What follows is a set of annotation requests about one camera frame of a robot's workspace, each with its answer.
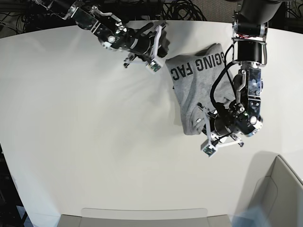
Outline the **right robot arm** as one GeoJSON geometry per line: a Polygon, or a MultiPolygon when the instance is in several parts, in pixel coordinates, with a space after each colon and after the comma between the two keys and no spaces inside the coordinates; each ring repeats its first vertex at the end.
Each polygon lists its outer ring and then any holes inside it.
{"type": "Polygon", "coordinates": [[[166,38],[166,23],[156,26],[149,22],[134,29],[112,12],[102,12],[97,5],[87,6],[76,0],[65,7],[63,19],[73,19],[81,29],[90,31],[105,49],[129,52],[124,59],[125,68],[138,63],[155,73],[164,66],[163,58],[168,54],[170,44],[166,38]]]}

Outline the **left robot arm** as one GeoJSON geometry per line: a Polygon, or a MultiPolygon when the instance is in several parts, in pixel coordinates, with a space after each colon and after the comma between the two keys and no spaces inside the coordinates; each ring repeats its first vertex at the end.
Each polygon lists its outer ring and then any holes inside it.
{"type": "Polygon", "coordinates": [[[234,13],[232,34],[232,61],[224,63],[224,69],[212,85],[210,100],[213,112],[198,104],[203,111],[207,140],[201,150],[211,156],[219,148],[244,143],[238,134],[246,137],[255,135],[261,128],[263,119],[260,115],[263,80],[261,67],[267,64],[268,23],[274,17],[282,1],[280,0],[245,0],[234,13]],[[224,75],[228,75],[231,66],[241,68],[234,79],[230,79],[235,99],[229,108],[215,100],[214,93],[224,75]]]}

